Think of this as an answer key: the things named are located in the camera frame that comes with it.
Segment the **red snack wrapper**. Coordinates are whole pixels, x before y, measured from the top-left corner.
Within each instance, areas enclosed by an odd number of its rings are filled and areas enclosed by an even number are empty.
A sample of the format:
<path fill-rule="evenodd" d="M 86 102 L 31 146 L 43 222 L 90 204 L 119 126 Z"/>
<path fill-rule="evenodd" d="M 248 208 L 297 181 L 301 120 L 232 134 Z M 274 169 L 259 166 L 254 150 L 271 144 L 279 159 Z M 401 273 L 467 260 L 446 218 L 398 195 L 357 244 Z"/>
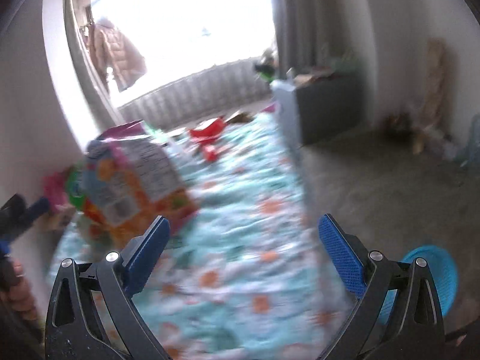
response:
<path fill-rule="evenodd" d="M 219 157 L 215 147 L 225 129 L 223 117 L 216 117 L 203 121 L 194 128 L 189 129 L 190 141 L 199 147 L 205 161 L 212 163 Z"/>

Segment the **balcony metal railing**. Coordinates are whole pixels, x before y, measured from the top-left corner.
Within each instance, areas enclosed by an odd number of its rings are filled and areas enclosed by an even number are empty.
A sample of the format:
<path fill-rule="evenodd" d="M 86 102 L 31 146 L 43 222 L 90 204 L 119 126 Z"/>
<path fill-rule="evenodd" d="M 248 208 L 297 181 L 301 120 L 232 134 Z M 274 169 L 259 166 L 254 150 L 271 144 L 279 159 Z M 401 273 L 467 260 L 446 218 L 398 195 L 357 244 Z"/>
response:
<path fill-rule="evenodd" d="M 151 90 L 118 108 L 124 121 L 142 119 L 168 131 L 203 116 L 261 101 L 269 84 L 254 72 L 253 58 L 215 65 Z"/>

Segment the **beige puffer jacket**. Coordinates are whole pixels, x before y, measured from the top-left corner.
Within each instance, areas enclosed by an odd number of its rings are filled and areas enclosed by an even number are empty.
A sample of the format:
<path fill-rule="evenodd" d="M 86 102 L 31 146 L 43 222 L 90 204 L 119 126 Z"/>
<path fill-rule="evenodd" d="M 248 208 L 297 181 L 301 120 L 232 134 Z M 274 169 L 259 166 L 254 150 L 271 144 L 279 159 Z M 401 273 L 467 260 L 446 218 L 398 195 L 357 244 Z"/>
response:
<path fill-rule="evenodd" d="M 120 92 L 132 87 L 146 74 L 144 57 L 111 21 L 101 18 L 90 30 L 89 55 L 106 90 L 109 68 Z"/>

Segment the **floral teal bed quilt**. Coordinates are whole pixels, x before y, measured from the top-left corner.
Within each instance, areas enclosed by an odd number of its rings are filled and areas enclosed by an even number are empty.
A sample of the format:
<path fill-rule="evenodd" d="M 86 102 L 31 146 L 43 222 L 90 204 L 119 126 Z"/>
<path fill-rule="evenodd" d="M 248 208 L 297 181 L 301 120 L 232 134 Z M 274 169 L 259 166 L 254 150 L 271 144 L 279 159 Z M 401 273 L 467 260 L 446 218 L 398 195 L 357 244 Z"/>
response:
<path fill-rule="evenodd" d="M 167 359 L 316 359 L 350 309 L 343 283 L 306 219 L 304 187 L 273 119 L 226 125 L 212 163 L 189 133 L 178 141 L 154 133 L 198 205 L 171 233 L 133 303 Z M 116 247 L 80 211 L 59 242 L 61 262 L 96 263 Z M 103 296 L 93 299 L 112 345 L 125 346 Z"/>

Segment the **orange purple snack bag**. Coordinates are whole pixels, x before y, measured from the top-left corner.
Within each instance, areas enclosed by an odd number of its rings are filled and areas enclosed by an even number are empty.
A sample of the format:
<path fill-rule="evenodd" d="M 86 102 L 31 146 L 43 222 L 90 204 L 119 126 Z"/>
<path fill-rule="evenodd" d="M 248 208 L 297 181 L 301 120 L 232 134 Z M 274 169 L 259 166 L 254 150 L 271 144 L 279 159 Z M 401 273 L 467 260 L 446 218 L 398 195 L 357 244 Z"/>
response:
<path fill-rule="evenodd" d="M 80 169 L 81 209 L 120 249 L 158 216 L 175 233 L 198 211 L 167 151 L 142 120 L 92 140 Z"/>

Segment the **wooden patterned board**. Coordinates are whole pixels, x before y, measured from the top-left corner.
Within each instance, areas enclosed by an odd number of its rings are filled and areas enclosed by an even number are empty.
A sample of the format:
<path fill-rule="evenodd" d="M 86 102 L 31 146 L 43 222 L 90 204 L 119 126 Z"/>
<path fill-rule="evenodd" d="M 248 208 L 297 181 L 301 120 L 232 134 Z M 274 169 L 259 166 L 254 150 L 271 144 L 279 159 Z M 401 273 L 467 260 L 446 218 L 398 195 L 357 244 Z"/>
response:
<path fill-rule="evenodd" d="M 425 96 L 416 123 L 412 152 L 419 155 L 427 142 L 435 137 L 443 138 L 439 129 L 442 106 L 445 98 L 447 76 L 447 51 L 442 38 L 432 37 L 427 41 Z"/>

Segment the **grey curtain right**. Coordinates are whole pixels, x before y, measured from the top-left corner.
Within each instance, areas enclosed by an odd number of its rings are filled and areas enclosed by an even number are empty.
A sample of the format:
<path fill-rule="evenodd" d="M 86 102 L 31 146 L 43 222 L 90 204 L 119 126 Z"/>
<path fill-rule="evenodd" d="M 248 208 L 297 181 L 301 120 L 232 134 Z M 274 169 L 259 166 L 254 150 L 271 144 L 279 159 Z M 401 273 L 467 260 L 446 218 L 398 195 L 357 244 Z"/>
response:
<path fill-rule="evenodd" d="M 278 72 L 326 65 L 326 53 L 351 55 L 370 80 L 377 70 L 374 27 L 368 0 L 271 0 Z"/>

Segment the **grey cabinet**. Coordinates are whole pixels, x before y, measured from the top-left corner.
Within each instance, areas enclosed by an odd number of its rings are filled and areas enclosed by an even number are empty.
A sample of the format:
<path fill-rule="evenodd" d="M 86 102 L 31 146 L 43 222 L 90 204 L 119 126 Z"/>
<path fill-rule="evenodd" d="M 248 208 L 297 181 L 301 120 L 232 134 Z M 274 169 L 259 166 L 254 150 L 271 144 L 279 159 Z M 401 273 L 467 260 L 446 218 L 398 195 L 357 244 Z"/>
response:
<path fill-rule="evenodd" d="M 357 73 L 333 74 L 301 86 L 275 80 L 270 88 L 281 133 L 292 149 L 344 133 L 365 116 L 363 85 Z"/>

